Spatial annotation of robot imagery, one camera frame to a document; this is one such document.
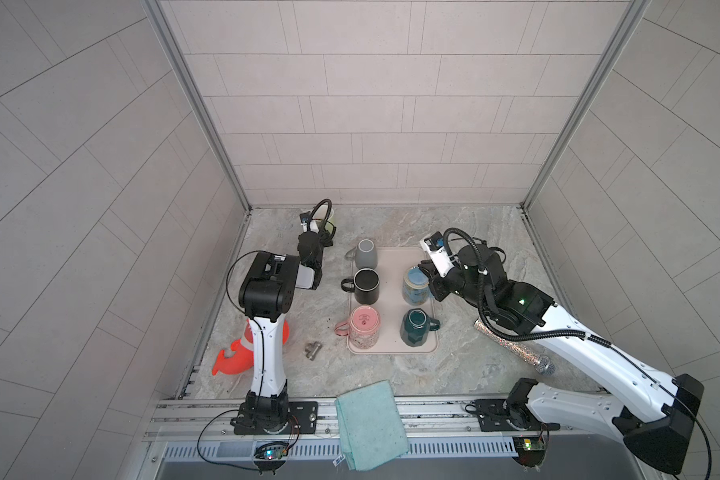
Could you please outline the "grey mug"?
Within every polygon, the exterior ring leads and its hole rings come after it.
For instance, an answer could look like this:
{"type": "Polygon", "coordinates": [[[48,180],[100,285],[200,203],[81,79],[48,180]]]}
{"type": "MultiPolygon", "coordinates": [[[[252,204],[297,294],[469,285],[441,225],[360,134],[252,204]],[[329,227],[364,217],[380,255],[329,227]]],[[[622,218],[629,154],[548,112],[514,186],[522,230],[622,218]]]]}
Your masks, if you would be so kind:
{"type": "Polygon", "coordinates": [[[374,241],[369,238],[361,239],[354,248],[345,254],[345,259],[353,261],[358,270],[376,269],[378,255],[374,241]]]}

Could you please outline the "light green mug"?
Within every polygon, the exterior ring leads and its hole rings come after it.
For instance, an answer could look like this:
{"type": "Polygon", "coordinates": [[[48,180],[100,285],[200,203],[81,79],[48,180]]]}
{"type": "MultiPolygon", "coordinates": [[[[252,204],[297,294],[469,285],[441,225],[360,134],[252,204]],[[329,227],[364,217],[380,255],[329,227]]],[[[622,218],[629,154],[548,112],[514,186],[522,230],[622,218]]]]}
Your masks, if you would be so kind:
{"type": "Polygon", "coordinates": [[[329,208],[327,204],[323,204],[314,216],[315,222],[319,227],[323,227],[329,236],[335,234],[334,215],[335,209],[333,207],[329,208]]]}

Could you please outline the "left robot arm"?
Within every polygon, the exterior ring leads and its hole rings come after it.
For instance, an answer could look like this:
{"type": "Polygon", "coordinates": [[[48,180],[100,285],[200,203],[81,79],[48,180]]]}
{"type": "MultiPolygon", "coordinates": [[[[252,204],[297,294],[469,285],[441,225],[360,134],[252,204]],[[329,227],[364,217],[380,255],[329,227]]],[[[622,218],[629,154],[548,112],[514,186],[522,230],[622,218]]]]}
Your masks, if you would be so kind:
{"type": "Polygon", "coordinates": [[[286,313],[297,289],[314,290],[322,279],[324,242],[319,233],[298,237],[296,255],[257,250],[238,295],[238,309],[252,332],[254,376],[237,417],[237,435],[278,434],[289,425],[283,366],[286,313]]]}

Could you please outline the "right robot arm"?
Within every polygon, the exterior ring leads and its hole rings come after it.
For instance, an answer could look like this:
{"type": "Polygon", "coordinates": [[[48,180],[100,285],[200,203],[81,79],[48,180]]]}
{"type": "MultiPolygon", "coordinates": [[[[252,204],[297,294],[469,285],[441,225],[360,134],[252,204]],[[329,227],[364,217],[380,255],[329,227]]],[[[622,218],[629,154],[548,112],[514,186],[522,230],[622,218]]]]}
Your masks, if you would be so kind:
{"type": "Polygon", "coordinates": [[[516,430],[545,433],[569,426],[623,444],[653,469],[676,476],[683,470],[704,394],[688,374],[673,377],[599,336],[537,287],[510,280],[504,252],[476,243],[461,230],[436,232],[420,242],[427,259],[419,265],[433,297],[462,298],[477,310],[478,323],[498,338],[536,342],[566,359],[602,388],[582,393],[521,378],[501,406],[478,408],[483,417],[516,430]],[[465,245],[452,251],[449,235],[465,245]]]}

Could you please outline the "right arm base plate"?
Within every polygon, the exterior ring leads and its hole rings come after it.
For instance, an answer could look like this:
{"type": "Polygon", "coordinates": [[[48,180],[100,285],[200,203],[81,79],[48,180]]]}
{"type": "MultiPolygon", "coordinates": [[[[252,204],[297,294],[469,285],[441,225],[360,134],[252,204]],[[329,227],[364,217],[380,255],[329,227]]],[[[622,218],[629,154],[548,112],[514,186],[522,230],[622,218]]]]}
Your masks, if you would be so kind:
{"type": "Polygon", "coordinates": [[[540,422],[525,404],[508,404],[506,399],[477,399],[468,403],[464,410],[478,419],[482,432],[535,431],[542,429],[558,431],[558,423],[540,422]]]}

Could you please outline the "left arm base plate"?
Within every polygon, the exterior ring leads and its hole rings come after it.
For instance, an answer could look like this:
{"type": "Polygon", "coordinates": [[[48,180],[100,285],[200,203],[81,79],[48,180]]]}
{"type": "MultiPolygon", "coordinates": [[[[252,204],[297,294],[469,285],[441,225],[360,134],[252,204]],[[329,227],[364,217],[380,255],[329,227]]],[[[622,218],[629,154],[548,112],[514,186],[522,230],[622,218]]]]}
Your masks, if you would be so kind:
{"type": "Polygon", "coordinates": [[[286,413],[276,418],[266,413],[256,417],[244,413],[242,404],[238,414],[230,420],[235,435],[285,435],[288,433],[314,434],[319,404],[316,401],[290,401],[286,413]]]}

